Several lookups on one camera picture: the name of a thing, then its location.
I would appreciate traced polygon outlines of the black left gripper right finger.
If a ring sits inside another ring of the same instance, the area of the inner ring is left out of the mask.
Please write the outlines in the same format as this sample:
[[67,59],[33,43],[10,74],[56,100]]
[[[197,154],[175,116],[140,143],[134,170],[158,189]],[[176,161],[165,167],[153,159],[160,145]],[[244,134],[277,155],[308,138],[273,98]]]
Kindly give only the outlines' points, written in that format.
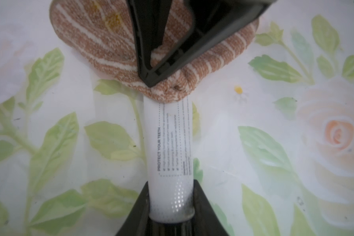
[[209,203],[199,182],[194,180],[193,203],[195,214],[193,217],[194,236],[228,236],[211,204]]

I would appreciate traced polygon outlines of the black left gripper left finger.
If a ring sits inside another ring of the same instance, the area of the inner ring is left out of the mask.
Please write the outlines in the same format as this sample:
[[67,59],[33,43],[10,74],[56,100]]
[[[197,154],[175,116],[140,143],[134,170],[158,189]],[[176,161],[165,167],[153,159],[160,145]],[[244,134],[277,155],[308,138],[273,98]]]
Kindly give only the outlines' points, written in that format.
[[149,218],[148,182],[145,183],[130,214],[116,236],[146,236]]

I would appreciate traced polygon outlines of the white tube black cap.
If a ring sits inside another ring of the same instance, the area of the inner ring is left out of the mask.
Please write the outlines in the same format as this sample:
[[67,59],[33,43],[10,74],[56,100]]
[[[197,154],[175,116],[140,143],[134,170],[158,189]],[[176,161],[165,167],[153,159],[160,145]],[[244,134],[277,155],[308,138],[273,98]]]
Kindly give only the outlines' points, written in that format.
[[153,236],[191,236],[193,203],[192,103],[144,98],[144,135]]

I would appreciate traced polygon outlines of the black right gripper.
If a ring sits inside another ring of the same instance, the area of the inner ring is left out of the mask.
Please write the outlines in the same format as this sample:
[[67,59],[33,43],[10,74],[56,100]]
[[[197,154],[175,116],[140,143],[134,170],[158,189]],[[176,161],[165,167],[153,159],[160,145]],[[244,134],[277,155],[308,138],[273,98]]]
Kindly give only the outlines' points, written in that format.
[[192,16],[187,35],[157,65],[151,53],[163,43],[172,1],[127,1],[138,75],[152,88],[236,31],[257,20],[276,1],[184,1]]

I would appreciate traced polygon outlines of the brown striped towel cloth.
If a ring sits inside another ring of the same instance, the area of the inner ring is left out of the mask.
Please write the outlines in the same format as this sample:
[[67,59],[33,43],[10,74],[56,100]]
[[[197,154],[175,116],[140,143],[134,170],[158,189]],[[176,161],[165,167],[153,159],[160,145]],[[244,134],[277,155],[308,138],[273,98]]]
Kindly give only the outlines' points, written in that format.
[[126,1],[52,1],[49,16],[57,36],[86,58],[103,79],[119,81],[162,103],[182,100],[205,77],[236,59],[251,44],[259,26],[259,20],[254,20],[149,88],[138,75]]

